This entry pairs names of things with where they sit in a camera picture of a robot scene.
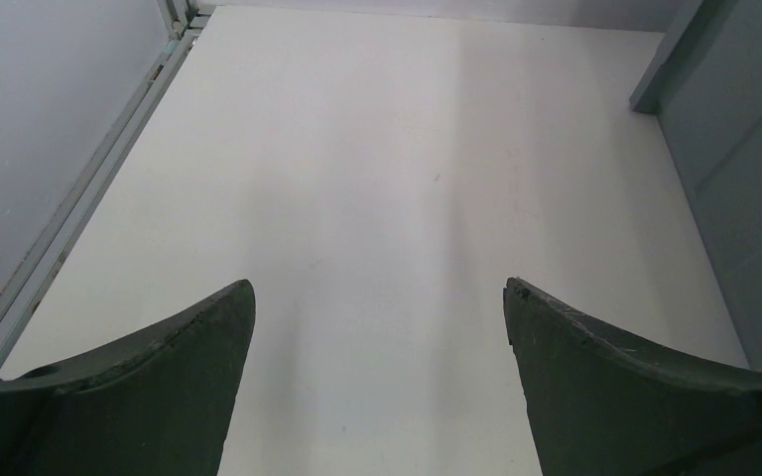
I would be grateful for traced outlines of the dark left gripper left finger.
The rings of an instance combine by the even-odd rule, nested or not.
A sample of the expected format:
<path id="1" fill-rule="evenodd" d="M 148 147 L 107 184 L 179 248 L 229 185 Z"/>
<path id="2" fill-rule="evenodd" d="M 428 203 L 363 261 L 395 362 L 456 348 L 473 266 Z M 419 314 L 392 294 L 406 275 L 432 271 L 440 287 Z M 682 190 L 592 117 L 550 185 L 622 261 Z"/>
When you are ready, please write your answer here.
<path id="1" fill-rule="evenodd" d="M 240 280 L 82 354 L 0 379 L 0 475 L 214 475 L 256 315 Z"/>

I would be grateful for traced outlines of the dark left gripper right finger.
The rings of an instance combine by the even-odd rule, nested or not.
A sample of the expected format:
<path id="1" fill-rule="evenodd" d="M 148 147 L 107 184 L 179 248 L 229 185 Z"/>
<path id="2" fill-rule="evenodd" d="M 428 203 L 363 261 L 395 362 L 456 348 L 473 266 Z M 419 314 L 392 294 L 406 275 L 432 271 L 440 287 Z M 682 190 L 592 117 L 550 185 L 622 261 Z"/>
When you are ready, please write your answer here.
<path id="1" fill-rule="evenodd" d="M 762 373 L 585 314 L 530 283 L 503 292 L 546 475 L 762 475 Z"/>

